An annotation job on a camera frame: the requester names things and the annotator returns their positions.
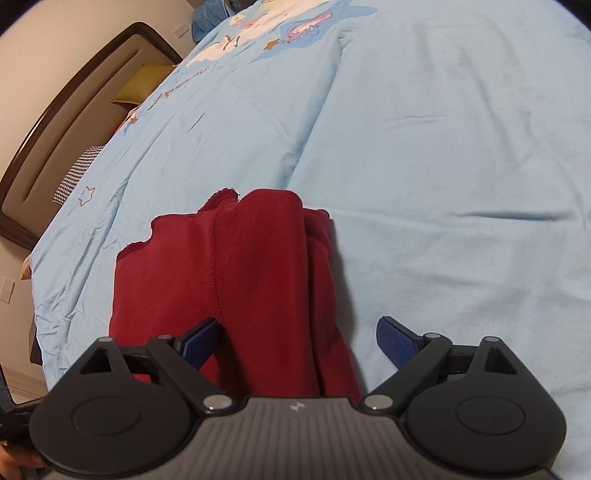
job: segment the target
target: red cloth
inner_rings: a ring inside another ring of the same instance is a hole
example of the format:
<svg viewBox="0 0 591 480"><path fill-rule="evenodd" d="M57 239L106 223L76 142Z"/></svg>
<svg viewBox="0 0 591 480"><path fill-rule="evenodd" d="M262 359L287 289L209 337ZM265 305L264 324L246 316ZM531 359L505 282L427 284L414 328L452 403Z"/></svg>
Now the red cloth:
<svg viewBox="0 0 591 480"><path fill-rule="evenodd" d="M236 399L360 398L335 324L329 215L286 190L238 202L217 192L197 213L152 222L117 256L109 334L122 346L180 335L214 317L228 342L201 372Z"/></svg>

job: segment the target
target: light switch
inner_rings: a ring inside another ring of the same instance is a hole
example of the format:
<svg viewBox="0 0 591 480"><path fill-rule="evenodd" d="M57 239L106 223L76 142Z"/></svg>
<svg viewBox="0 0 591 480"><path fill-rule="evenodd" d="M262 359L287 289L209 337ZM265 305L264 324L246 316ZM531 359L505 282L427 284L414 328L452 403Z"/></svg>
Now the light switch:
<svg viewBox="0 0 591 480"><path fill-rule="evenodd" d="M181 38L188 31L189 31L188 26L183 24L183 25L180 25L177 27L177 29L174 31L174 34L177 36L177 38Z"/></svg>
<svg viewBox="0 0 591 480"><path fill-rule="evenodd" d="M6 290L9 294L12 294L14 291L14 280L4 277L4 281L2 282L2 290Z"/></svg>
<svg viewBox="0 0 591 480"><path fill-rule="evenodd" d="M8 290L0 290L0 301L10 303L10 297L12 297L12 294Z"/></svg>

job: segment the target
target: bedroom wall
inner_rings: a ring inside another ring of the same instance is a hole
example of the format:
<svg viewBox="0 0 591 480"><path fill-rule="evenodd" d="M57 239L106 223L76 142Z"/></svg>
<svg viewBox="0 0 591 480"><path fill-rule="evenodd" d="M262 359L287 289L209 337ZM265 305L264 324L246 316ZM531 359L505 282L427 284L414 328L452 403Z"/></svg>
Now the bedroom wall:
<svg viewBox="0 0 591 480"><path fill-rule="evenodd" d="M187 0L41 0L0 37L0 176L43 110L106 43L134 22L154 28L183 57L194 47ZM0 283L16 282L10 304L0 301L0 362L42 378L28 360L33 300L19 281L28 252L0 238Z"/></svg>

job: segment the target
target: light blue bedsheet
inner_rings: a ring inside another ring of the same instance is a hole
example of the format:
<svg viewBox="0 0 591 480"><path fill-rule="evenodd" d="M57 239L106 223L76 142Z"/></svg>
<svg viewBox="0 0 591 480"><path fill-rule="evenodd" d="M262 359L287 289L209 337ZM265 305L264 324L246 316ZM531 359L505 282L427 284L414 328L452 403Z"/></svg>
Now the light blue bedsheet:
<svg viewBox="0 0 591 480"><path fill-rule="evenodd" d="M498 335L567 415L557 471L588 478L590 38L551 0L275 0L225 21L33 252L49 386L107 333L115 257L154 217L290 189L334 220L337 321L366 388L394 371L382 315Z"/></svg>

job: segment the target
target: wooden headboard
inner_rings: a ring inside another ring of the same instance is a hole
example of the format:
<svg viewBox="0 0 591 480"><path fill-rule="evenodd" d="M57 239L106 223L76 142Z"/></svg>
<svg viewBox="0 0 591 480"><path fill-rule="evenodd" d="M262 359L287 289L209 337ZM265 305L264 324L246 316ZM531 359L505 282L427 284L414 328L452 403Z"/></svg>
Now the wooden headboard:
<svg viewBox="0 0 591 480"><path fill-rule="evenodd" d="M111 99L142 65L181 60L141 22L92 57L43 112L0 180L0 235L32 250L60 208L53 194L70 167L125 119L127 110Z"/></svg>

